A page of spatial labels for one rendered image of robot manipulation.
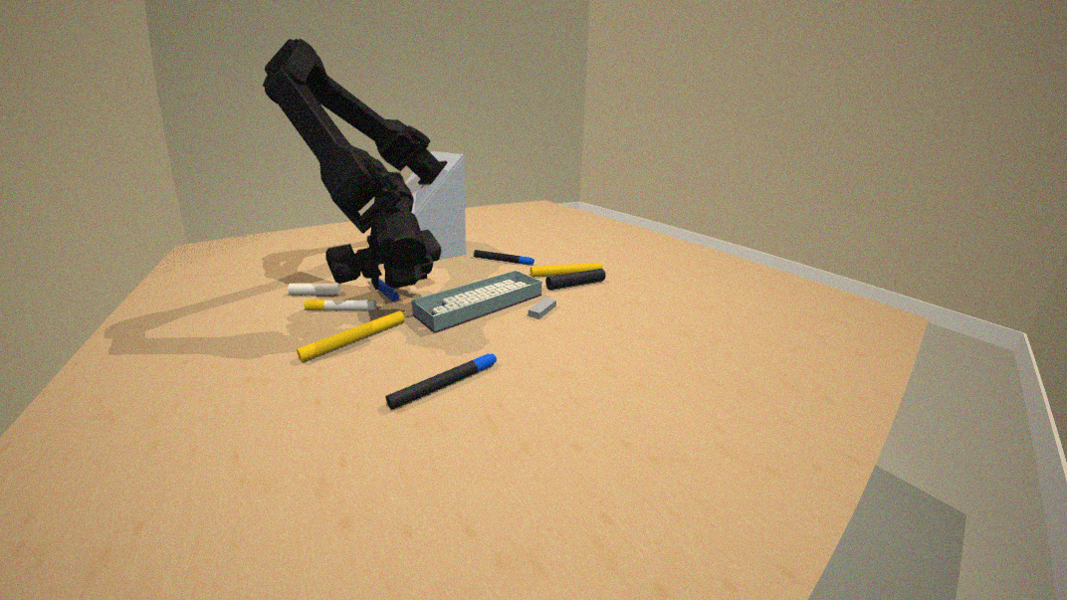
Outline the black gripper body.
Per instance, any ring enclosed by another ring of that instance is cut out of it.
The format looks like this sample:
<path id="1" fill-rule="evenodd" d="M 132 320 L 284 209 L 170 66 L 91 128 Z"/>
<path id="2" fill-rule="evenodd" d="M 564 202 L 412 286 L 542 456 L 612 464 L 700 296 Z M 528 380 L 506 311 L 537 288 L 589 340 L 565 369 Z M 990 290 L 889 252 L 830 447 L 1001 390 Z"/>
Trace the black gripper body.
<path id="1" fill-rule="evenodd" d="M 433 262 L 439 260 L 441 247 L 429 230 L 421 231 L 423 242 L 426 247 L 426 255 L 431 255 Z M 327 248 L 327 264 L 331 270 L 332 278 L 336 283 L 343 284 L 346 281 L 353 281 L 362 272 L 367 275 L 377 272 L 377 232 L 371 228 L 370 236 L 366 238 L 369 248 L 357 250 L 355 254 L 351 244 L 340 244 Z"/>

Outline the black marker with blue cap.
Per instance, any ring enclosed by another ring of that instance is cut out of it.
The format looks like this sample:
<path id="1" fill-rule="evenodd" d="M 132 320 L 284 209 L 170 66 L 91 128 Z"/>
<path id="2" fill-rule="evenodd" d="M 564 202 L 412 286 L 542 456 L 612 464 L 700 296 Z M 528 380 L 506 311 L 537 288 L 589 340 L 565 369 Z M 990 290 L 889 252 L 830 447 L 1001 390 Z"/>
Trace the black marker with blue cap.
<path id="1" fill-rule="evenodd" d="M 443 386 L 450 386 L 460 379 L 464 379 L 476 372 L 484 372 L 485 368 L 491 367 L 496 362 L 495 354 L 484 354 L 477 357 L 465 364 L 460 364 L 450 369 L 450 372 L 441 372 L 433 377 L 429 377 L 419 383 L 413 384 L 413 386 L 405 386 L 399 391 L 392 392 L 389 395 L 385 396 L 386 402 L 389 409 L 398 408 L 403 404 L 412 401 L 412 399 L 418 399 L 433 391 L 437 391 Z"/>
<path id="2" fill-rule="evenodd" d="M 506 260 L 506 262 L 513 262 L 526 265 L 534 264 L 534 259 L 530 257 L 508 255 L 501 253 L 487 253 L 487 251 L 479 251 L 479 250 L 475 250 L 473 255 L 474 257 L 492 259 L 492 260 Z"/>

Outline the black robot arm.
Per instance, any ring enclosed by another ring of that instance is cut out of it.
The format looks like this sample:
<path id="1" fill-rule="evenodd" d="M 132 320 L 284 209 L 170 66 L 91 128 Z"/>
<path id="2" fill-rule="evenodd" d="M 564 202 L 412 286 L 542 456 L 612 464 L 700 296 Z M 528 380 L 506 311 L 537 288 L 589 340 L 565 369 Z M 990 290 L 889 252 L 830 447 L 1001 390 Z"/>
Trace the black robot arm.
<path id="1" fill-rule="evenodd" d="M 426 255 L 423 233 L 412 214 L 414 198 L 403 176 L 347 142 L 322 105 L 373 139 L 388 164 L 398 171 L 408 165 L 420 177 L 419 184 L 431 185 L 448 161 L 437 161 L 427 149 L 431 140 L 424 132 L 398 119 L 382 119 L 330 78 L 305 40 L 287 40 L 265 72 L 266 95 L 278 104 L 320 161 L 321 181 L 332 203 L 362 234 L 370 227 L 377 232 L 377 263 L 384 264 L 391 288 L 426 280 L 434 262 Z M 371 208 L 360 215 L 373 198 Z"/>

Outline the black cylinder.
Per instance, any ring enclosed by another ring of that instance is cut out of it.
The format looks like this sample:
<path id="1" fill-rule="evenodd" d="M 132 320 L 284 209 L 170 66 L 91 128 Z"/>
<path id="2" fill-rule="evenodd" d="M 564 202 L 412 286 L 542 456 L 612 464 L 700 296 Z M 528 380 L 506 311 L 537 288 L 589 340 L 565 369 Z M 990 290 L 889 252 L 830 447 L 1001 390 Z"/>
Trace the black cylinder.
<path id="1" fill-rule="evenodd" d="M 545 279 L 545 284 L 550 290 L 554 290 L 583 284 L 595 283 L 595 281 L 604 281 L 604 280 L 605 280 L 604 270 L 598 269 L 598 270 L 571 273 L 566 275 L 547 277 Z"/>

